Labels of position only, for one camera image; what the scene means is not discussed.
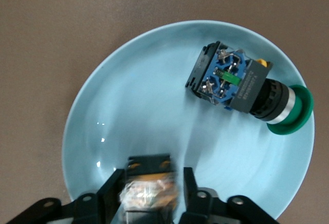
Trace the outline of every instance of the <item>light blue plate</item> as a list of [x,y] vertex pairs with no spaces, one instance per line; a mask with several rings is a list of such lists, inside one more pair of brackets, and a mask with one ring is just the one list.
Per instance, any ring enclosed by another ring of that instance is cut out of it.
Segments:
[[[69,113],[63,171],[72,199],[96,191],[129,156],[170,153],[194,168],[199,187],[224,201],[245,195],[277,218],[306,174],[314,116],[299,131],[280,136],[265,122],[213,106],[185,89],[203,46],[217,40],[251,58],[274,63],[269,77],[286,85],[304,81],[273,43],[243,27],[216,21],[162,26],[121,46],[92,73]],[[175,223],[185,210],[183,195]]]

